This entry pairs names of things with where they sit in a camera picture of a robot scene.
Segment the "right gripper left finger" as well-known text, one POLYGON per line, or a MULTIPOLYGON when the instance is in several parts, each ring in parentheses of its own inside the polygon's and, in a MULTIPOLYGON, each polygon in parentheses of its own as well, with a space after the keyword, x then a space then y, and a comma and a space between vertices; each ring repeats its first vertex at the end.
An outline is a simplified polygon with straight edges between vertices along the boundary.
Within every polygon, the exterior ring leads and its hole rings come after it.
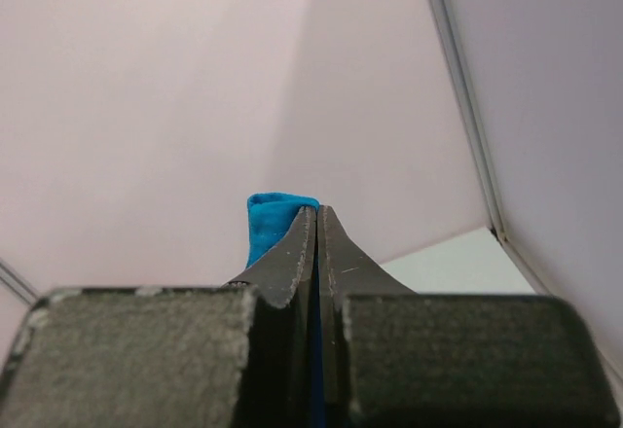
POLYGON ((316 212, 217 287, 60 288, 1 373, 5 427, 304 427, 316 212))

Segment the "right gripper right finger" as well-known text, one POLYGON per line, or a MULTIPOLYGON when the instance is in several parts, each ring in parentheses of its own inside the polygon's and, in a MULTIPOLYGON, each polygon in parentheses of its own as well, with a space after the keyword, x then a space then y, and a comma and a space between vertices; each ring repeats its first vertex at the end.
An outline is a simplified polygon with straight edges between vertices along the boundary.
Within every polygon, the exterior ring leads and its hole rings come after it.
POLYGON ((317 213, 330 427, 617 427, 585 321, 552 296, 421 294, 317 213))

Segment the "blue t-shirt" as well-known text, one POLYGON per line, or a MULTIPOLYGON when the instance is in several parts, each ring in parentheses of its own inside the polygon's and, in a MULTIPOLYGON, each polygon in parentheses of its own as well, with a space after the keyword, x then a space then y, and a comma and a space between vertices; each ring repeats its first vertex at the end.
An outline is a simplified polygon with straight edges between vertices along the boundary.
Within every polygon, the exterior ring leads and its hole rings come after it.
POLYGON ((237 282, 258 293, 244 375, 247 427, 308 427, 322 400, 315 277, 317 199, 263 193, 247 201, 249 254, 237 282))

